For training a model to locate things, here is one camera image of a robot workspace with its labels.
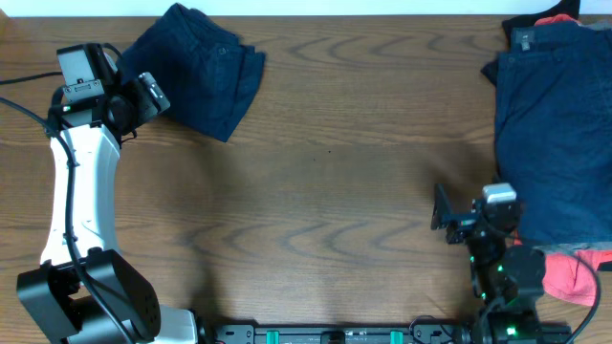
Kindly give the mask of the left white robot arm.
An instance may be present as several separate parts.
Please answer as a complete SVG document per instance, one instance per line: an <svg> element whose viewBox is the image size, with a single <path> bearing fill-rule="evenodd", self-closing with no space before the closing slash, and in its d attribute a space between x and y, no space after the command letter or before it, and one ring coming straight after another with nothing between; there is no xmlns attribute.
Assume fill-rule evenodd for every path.
<svg viewBox="0 0 612 344"><path fill-rule="evenodd" d="M17 278L19 301L52 343L197 343L190 310L160 303L120 254L115 176L121 139L166 110L155 78L76 78L42 120L55 160L52 223L37 269Z"/></svg>

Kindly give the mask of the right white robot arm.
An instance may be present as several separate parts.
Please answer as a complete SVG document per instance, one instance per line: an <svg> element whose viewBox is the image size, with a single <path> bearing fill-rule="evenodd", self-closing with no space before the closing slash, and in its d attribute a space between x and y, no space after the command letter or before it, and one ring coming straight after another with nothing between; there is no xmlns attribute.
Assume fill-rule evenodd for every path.
<svg viewBox="0 0 612 344"><path fill-rule="evenodd" d="M444 187L434 185L433 230L443 229L450 245L464 244L470 254L471 284L483 308L468 325L451 332L452 343L555 344L572 334L563 323L543 323L536 301L543 296L545 255L536 248L510 246L521 216L516 192L507 183L489 184L470 211L452 209Z"/></svg>

